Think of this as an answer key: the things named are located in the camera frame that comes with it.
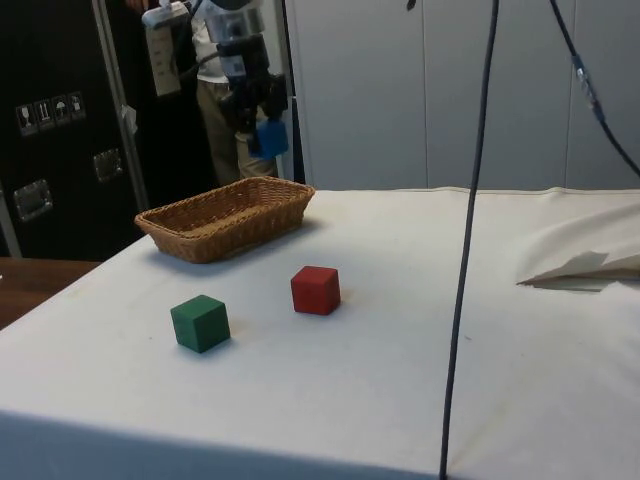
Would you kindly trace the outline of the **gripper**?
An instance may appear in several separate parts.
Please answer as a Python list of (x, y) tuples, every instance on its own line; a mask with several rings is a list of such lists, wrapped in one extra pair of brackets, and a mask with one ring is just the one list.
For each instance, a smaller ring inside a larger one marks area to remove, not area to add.
[[(269, 76), (269, 58), (262, 34), (219, 43), (218, 58), (228, 80), (228, 92), (218, 101), (230, 128), (254, 136), (258, 109), (264, 98), (264, 82)], [(263, 112), (269, 120), (279, 120), (288, 109), (287, 80), (283, 74), (270, 75), (265, 86)]]

